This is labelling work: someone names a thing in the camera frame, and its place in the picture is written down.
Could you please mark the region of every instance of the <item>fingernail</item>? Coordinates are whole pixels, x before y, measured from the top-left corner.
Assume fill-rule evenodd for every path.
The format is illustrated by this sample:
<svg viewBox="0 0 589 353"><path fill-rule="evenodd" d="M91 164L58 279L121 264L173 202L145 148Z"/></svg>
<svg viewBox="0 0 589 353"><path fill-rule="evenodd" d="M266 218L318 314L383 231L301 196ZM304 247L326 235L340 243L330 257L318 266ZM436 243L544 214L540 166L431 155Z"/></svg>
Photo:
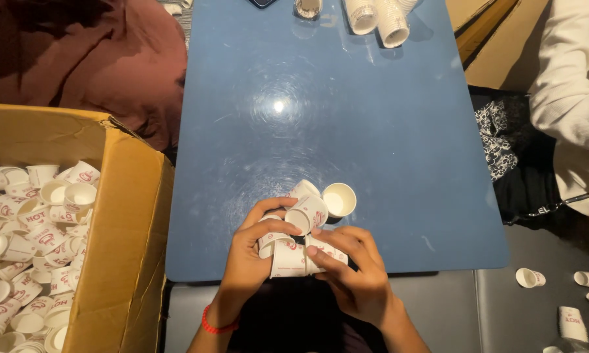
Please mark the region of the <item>fingernail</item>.
<svg viewBox="0 0 589 353"><path fill-rule="evenodd" d="M307 255L309 256L314 256L316 255L316 253L318 253L318 248L314 245L310 245L308 247L306 247L307 250Z"/></svg>

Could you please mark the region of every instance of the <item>phone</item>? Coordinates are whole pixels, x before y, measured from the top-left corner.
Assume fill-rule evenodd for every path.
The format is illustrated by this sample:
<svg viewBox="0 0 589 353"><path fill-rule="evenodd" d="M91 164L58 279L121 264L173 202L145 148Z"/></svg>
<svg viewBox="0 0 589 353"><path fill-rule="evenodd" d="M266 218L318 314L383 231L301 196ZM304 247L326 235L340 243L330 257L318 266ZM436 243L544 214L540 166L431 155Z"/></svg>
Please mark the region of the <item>phone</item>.
<svg viewBox="0 0 589 353"><path fill-rule="evenodd" d="M276 0L249 0L253 5L260 9L266 9L268 5L274 3Z"/></svg>

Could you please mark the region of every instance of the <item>blue table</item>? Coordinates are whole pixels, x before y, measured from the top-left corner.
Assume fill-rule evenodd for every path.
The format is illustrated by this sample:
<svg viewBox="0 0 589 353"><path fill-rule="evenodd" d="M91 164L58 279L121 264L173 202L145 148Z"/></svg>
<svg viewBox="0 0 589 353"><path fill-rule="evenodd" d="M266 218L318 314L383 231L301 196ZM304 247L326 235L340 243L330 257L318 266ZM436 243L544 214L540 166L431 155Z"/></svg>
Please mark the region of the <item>blue table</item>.
<svg viewBox="0 0 589 353"><path fill-rule="evenodd" d="M500 268L508 247L444 0L403 46L292 1L196 0L166 255L173 281L220 279L233 231L300 179L344 182L338 225L372 231L388 272Z"/></svg>

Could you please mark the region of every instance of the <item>white jacket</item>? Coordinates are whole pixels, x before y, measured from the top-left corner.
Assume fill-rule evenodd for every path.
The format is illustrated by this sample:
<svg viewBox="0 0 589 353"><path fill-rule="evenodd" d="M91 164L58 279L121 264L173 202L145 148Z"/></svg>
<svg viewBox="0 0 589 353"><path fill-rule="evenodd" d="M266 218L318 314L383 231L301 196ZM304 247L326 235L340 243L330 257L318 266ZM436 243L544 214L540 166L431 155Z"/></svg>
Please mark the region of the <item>white jacket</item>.
<svg viewBox="0 0 589 353"><path fill-rule="evenodd" d="M532 123L557 139L553 157L563 200L589 192L589 0L553 0L532 88ZM589 199L570 206L589 216Z"/></svg>

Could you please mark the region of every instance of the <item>hand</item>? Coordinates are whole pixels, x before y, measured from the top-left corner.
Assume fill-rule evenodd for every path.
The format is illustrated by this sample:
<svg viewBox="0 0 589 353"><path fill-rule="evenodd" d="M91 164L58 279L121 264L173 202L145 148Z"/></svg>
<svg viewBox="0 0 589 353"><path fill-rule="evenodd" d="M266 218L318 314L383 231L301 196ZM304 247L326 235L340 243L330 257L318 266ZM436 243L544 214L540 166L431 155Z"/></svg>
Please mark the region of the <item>hand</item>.
<svg viewBox="0 0 589 353"><path fill-rule="evenodd" d="M384 262L370 232L351 226L333 231L314 229L312 236L345 252L360 268L357 272L315 246L307 255L326 272L316 278L329 283L340 310L382 330L405 314L403 302L393 293Z"/></svg>
<svg viewBox="0 0 589 353"><path fill-rule="evenodd" d="M236 319L244 303L257 292L262 282L270 275L272 258L260 259L257 255L257 240L270 232L282 232L293 236L301 234L301 229L294 225L266 219L259 222L265 213L283 206L294 206L297 198L274 197L259 201L247 215L242 225L231 239L225 274L220 283L219 292L213 301L209 313L219 311L217 317L209 315L208 322L215 327L226 326ZM284 210L269 212L279 217Z"/></svg>

